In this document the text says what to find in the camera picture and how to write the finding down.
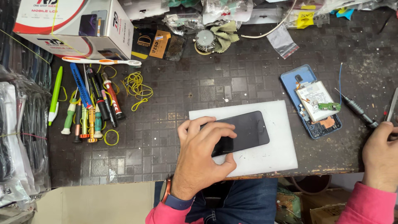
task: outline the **blue watch strap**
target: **blue watch strap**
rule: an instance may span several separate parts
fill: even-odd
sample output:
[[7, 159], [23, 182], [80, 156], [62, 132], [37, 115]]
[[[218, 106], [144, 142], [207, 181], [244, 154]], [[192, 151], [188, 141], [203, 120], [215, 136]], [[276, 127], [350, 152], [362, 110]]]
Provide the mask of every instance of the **blue watch strap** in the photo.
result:
[[164, 204], [177, 210], [185, 210], [192, 206], [194, 200], [195, 196], [191, 200], [181, 200], [173, 195], [168, 195]]

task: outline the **blue jeans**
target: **blue jeans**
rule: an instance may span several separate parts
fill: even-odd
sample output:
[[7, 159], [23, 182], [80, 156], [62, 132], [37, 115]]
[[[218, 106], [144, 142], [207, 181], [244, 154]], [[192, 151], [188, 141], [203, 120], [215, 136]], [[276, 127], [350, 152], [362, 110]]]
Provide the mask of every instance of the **blue jeans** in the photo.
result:
[[274, 224], [277, 184], [277, 178], [234, 181], [224, 206], [213, 209], [206, 208], [199, 191], [185, 222], [203, 218], [205, 224]]

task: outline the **pink sleeve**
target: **pink sleeve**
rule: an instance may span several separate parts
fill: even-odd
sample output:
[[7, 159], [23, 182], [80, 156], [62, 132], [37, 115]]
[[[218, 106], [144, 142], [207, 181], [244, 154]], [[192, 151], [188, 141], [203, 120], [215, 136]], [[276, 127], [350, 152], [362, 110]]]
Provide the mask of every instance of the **pink sleeve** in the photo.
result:
[[396, 196], [357, 182], [337, 224], [391, 224]]
[[[190, 210], [191, 207], [185, 210], [177, 210], [160, 202], [149, 212], [145, 219], [145, 224], [184, 224], [185, 217]], [[200, 223], [203, 223], [203, 218], [191, 224]]]

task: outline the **workbench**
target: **workbench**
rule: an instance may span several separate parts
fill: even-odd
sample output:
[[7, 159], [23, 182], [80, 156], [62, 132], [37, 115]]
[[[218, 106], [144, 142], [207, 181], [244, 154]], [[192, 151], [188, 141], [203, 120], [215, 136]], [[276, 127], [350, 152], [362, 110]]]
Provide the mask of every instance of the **workbench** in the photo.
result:
[[[382, 121], [385, 106], [394, 88], [398, 87], [398, 21], [395, 16], [378, 34], [389, 15], [387, 9], [355, 11], [351, 21], [331, 15], [330, 24], [321, 28], [289, 29], [300, 49], [287, 59], [279, 56], [266, 37], [241, 38], [225, 53], [200, 55], [194, 49], [192, 34], [186, 36], [186, 47], [179, 62], [148, 57], [141, 60], [140, 69], [114, 65], [117, 75], [111, 80], [120, 88], [117, 97], [127, 117], [118, 121], [119, 127], [114, 128], [119, 132], [118, 144], [108, 146], [103, 140], [72, 143], [74, 125], [70, 135], [60, 133], [69, 106], [67, 101], [60, 102], [58, 116], [48, 132], [52, 187], [164, 180], [176, 169], [177, 127], [188, 119], [190, 110], [274, 100], [286, 102], [298, 169], [240, 178], [363, 171], [361, 149], [371, 130], [343, 105], [338, 113], [342, 128], [317, 140], [311, 139], [279, 76], [308, 64], [337, 100], [339, 95], [334, 88], [338, 86], [342, 62], [342, 93], [362, 106], [370, 118]], [[259, 35], [274, 26], [243, 25], [238, 34]], [[64, 67], [62, 86], [70, 97], [76, 84], [69, 63], [59, 58], [55, 58], [52, 65], [53, 83], [59, 66]], [[131, 107], [138, 101], [126, 96], [120, 80], [135, 71], [142, 72], [143, 83], [153, 88], [154, 95], [133, 112]], [[109, 76], [114, 73], [108, 68], [106, 72]], [[102, 132], [109, 129], [112, 127], [107, 122]], [[107, 141], [114, 143], [116, 134], [109, 132]]]

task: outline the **blue phone frame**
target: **blue phone frame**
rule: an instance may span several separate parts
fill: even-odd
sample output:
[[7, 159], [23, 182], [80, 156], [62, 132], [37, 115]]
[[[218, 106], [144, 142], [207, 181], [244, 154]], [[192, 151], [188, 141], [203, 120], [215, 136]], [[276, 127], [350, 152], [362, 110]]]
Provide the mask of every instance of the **blue phone frame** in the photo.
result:
[[[318, 136], [318, 137], [314, 138], [311, 134], [310, 128], [307, 126], [307, 123], [305, 122], [304, 118], [300, 114], [300, 106], [299, 105], [301, 104], [301, 100], [295, 91], [297, 88], [296, 87], [296, 82], [297, 82], [296, 75], [301, 76], [301, 78], [303, 79], [302, 82], [311, 83], [313, 81], [317, 81], [317, 79], [309, 65], [300, 66], [300, 67], [293, 69], [289, 72], [283, 73], [280, 76], [280, 80], [281, 80], [283, 86], [285, 87], [287, 94], [289, 94], [290, 99], [293, 101], [293, 104], [296, 108], [298, 116], [300, 117], [301, 121], [303, 122], [305, 129], [307, 129], [308, 134], [310, 134], [312, 139], [318, 139], [322, 136]], [[338, 122], [341, 123], [337, 114], [336, 114], [336, 118], [337, 118]], [[343, 124], [341, 124], [339, 128], [336, 128], [332, 132], [339, 130], [342, 126], [343, 126]]]

